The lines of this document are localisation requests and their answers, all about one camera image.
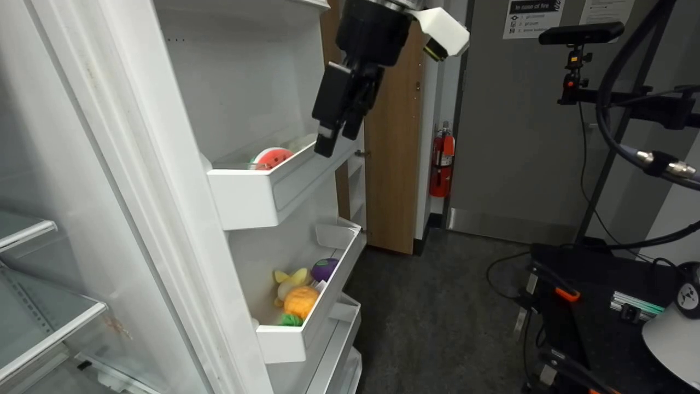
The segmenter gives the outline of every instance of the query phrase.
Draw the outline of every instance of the fire extinguisher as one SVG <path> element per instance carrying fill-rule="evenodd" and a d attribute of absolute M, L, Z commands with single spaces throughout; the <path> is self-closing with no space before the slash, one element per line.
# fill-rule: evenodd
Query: fire extinguisher
<path fill-rule="evenodd" d="M 448 196 L 452 186 L 455 135 L 451 124 L 442 122 L 440 135 L 433 139 L 430 194 Z"/>

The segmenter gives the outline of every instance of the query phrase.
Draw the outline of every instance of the floor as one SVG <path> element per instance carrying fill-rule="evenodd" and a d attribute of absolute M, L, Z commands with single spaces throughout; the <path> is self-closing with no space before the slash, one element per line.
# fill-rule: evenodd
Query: floor
<path fill-rule="evenodd" d="M 518 394 L 518 309 L 483 281 L 490 260 L 517 251 L 523 246 L 443 230 L 429 232 L 421 255 L 367 250 L 345 289 L 363 305 L 359 391 Z"/>

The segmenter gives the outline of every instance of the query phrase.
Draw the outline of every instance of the refrigerator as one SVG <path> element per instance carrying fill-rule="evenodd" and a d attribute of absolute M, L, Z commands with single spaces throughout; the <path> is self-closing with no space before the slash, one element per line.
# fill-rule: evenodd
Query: refrigerator
<path fill-rule="evenodd" d="M 356 390 L 326 0 L 0 3 L 0 391 Z M 249 163 L 287 147 L 271 171 Z M 274 270 L 337 258 L 302 325 Z"/>

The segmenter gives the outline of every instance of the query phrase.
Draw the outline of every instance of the purple fruit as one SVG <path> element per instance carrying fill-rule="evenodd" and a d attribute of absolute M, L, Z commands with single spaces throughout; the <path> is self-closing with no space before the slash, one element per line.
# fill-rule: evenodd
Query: purple fruit
<path fill-rule="evenodd" d="M 337 267 L 337 258 L 321 258 L 312 265 L 311 278 L 318 283 L 327 283 Z"/>

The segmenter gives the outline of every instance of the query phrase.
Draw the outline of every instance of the sign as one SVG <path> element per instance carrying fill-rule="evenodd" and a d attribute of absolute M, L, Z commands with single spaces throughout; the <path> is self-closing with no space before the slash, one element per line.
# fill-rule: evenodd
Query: sign
<path fill-rule="evenodd" d="M 586 0 L 581 24 L 628 22 L 635 0 Z"/>
<path fill-rule="evenodd" d="M 510 0 L 503 39 L 533 39 L 563 24 L 564 0 Z"/>

